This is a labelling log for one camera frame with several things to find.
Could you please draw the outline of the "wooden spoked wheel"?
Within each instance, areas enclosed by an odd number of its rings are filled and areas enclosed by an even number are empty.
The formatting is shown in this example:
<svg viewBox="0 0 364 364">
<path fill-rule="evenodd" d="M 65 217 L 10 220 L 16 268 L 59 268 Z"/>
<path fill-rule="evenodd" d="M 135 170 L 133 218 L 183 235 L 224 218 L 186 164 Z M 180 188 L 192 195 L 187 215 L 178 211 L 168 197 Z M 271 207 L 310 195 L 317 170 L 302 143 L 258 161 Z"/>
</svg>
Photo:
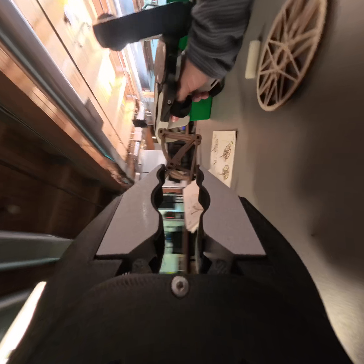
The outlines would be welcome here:
<svg viewBox="0 0 364 364">
<path fill-rule="evenodd" d="M 276 111 L 302 83 L 325 29 L 327 0 L 288 0 L 276 15 L 257 68 L 260 107 Z"/>
</svg>

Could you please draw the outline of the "wooden cabinet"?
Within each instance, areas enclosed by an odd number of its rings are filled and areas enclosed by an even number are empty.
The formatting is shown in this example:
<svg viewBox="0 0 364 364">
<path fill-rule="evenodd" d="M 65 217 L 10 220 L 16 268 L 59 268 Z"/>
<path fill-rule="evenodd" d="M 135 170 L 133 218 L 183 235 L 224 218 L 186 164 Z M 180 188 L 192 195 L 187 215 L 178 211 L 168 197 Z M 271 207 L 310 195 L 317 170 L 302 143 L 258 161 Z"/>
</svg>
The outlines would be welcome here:
<svg viewBox="0 0 364 364">
<path fill-rule="evenodd" d="M 1 1 L 1 230 L 74 238 L 134 182 L 134 58 L 98 44 L 103 10 Z"/>
</svg>

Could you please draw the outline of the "white wax cylinder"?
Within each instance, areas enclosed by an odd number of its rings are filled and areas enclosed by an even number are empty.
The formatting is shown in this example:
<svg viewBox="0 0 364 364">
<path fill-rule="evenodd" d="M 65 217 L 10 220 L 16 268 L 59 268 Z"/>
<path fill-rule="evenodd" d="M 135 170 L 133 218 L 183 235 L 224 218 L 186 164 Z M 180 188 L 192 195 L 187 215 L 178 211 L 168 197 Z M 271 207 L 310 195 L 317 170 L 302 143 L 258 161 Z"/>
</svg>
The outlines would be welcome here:
<svg viewBox="0 0 364 364">
<path fill-rule="evenodd" d="M 254 79 L 257 74 L 258 59 L 260 54 L 261 41 L 252 40 L 249 44 L 246 69 L 245 69 L 245 79 Z"/>
</svg>

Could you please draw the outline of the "assembly instruction booklet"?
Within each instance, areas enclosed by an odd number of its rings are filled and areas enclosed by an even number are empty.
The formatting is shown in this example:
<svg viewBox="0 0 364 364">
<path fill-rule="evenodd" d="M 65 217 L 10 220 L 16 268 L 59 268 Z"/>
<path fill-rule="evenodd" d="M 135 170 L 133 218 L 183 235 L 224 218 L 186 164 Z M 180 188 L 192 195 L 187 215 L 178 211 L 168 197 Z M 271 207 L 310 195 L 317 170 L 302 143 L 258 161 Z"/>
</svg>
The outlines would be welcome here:
<svg viewBox="0 0 364 364">
<path fill-rule="evenodd" d="M 236 131 L 214 131 L 210 152 L 209 172 L 226 186 L 231 187 L 233 175 Z M 198 229 L 203 207 L 198 201 L 199 187 L 193 180 L 184 188 L 184 223 L 185 228 L 194 233 Z"/>
</svg>

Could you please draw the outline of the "person's right forearm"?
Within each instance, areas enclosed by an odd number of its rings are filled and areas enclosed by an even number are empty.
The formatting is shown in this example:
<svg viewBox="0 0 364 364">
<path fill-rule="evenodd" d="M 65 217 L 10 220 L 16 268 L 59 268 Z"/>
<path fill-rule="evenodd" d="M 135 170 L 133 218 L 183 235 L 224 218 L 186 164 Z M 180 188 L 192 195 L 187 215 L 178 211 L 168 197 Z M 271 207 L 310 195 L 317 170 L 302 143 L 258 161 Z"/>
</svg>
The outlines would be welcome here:
<svg viewBox="0 0 364 364">
<path fill-rule="evenodd" d="M 233 68 L 253 7 L 252 0 L 200 0 L 192 8 L 187 58 L 206 76 L 223 79 Z"/>
</svg>

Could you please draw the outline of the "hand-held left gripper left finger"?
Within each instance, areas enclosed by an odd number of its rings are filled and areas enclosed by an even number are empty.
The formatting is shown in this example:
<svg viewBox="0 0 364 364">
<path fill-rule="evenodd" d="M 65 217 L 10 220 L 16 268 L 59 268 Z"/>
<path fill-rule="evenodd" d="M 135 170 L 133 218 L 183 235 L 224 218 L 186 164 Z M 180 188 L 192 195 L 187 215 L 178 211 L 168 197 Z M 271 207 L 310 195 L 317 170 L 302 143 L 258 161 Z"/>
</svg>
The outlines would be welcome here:
<svg viewBox="0 0 364 364">
<path fill-rule="evenodd" d="M 153 273 L 160 272 L 165 233 L 159 207 L 165 172 L 164 164 L 157 165 L 122 195 L 95 254 L 97 259 L 121 259 L 128 268 L 143 260 Z"/>
</svg>

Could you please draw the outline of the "wooden bicycle frame part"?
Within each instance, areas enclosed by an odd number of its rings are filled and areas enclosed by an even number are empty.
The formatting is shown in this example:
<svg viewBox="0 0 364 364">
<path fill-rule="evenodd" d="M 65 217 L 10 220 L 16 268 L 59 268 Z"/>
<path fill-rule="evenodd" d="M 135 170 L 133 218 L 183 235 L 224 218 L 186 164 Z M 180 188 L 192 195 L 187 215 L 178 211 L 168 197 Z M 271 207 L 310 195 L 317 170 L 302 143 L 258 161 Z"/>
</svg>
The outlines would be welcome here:
<svg viewBox="0 0 364 364">
<path fill-rule="evenodd" d="M 184 180 L 187 184 L 190 184 L 196 174 L 197 168 L 197 150 L 202 141 L 200 134 L 189 134 L 189 133 L 177 133 L 169 131 L 165 128 L 159 129 L 157 133 L 161 140 L 161 148 L 163 155 L 166 159 L 165 176 L 171 176 L 176 180 Z M 167 149 L 168 140 L 173 142 L 183 142 L 183 146 L 179 148 L 174 156 L 170 156 Z M 189 154 L 189 151 L 193 150 L 193 157 L 190 168 L 182 166 L 182 159 Z"/>
</svg>

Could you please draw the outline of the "person's right hand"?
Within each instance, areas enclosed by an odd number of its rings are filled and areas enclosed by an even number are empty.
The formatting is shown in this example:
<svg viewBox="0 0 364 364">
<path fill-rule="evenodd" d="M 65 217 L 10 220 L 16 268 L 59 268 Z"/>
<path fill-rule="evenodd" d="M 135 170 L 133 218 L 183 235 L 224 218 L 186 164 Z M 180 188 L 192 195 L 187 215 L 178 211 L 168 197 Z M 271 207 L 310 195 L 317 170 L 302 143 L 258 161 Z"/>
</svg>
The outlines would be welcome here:
<svg viewBox="0 0 364 364">
<path fill-rule="evenodd" d="M 218 79 L 205 75 L 186 57 L 178 82 L 175 102 L 183 104 L 189 96 L 194 103 L 208 99 L 210 97 L 209 90 L 203 91 L 202 89 L 206 89 L 207 85 L 214 85 L 218 81 Z"/>
</svg>

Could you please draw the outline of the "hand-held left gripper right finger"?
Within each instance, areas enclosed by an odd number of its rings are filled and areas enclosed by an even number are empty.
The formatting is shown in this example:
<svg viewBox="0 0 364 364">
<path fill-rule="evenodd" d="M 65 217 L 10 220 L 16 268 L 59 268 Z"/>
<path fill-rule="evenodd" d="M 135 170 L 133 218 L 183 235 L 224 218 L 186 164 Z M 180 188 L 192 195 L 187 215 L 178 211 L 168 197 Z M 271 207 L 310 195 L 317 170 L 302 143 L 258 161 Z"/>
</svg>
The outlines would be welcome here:
<svg viewBox="0 0 364 364">
<path fill-rule="evenodd" d="M 266 258 L 260 239 L 237 193 L 198 166 L 198 202 L 203 207 L 196 240 L 196 267 L 207 274 L 214 263 L 228 273 L 239 261 Z"/>
</svg>

